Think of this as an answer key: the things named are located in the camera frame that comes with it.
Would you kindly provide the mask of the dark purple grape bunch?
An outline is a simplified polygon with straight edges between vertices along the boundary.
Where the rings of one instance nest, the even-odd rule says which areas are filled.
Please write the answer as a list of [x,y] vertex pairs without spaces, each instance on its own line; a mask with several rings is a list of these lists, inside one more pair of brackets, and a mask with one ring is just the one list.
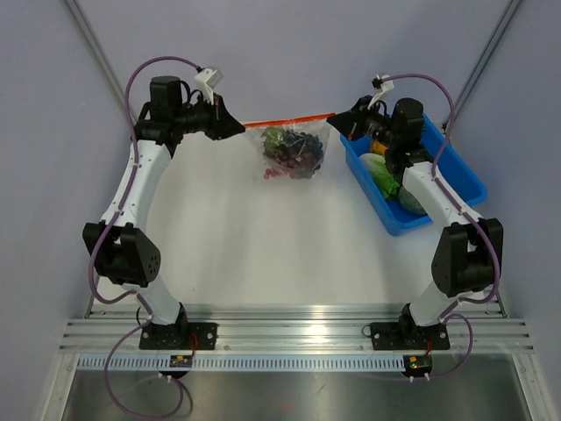
[[321,161],[282,161],[272,155],[265,156],[266,169],[264,178],[289,177],[294,180],[311,179],[322,166]]

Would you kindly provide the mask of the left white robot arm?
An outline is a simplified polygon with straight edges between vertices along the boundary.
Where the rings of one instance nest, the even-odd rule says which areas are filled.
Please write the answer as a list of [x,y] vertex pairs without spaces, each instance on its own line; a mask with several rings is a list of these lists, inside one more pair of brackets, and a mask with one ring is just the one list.
[[159,248],[146,234],[153,198],[177,146],[187,134],[228,139],[245,128],[216,94],[220,73],[205,68],[195,76],[201,95],[192,103],[187,84],[176,76],[150,82],[150,99],[132,127],[130,157],[116,195],[97,223],[85,224],[82,238],[90,254],[89,274],[100,275],[133,296],[147,313],[141,325],[142,350],[215,348],[217,324],[191,322],[184,305],[163,282]]

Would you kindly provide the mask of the clear zip bag orange zipper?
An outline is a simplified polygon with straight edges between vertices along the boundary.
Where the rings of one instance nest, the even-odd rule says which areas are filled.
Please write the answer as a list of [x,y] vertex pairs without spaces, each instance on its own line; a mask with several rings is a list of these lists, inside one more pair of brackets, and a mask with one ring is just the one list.
[[309,180],[321,170],[330,137],[327,119],[334,113],[245,124],[245,136],[256,147],[263,178]]

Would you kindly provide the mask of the blue black grape bunch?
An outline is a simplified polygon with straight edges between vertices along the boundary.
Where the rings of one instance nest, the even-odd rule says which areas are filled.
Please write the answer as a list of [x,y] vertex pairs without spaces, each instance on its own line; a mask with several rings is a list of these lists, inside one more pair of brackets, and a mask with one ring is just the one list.
[[266,156],[272,155],[282,161],[323,157],[323,142],[312,133],[269,127],[263,131],[261,138]]

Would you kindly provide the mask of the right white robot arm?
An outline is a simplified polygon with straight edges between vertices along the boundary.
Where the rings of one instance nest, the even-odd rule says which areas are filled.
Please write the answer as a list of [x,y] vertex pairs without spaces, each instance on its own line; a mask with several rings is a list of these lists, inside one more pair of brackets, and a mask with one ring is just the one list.
[[445,325],[458,317],[457,307],[476,303],[474,294],[485,289],[493,293],[498,289],[503,245],[500,221],[483,218],[446,181],[437,166],[437,151],[429,142],[434,126],[419,101],[402,98],[388,113],[383,101],[364,96],[350,110],[327,121],[347,141],[368,137],[386,146],[389,174],[440,231],[429,286],[403,307],[397,321],[370,324],[373,349],[449,349]]

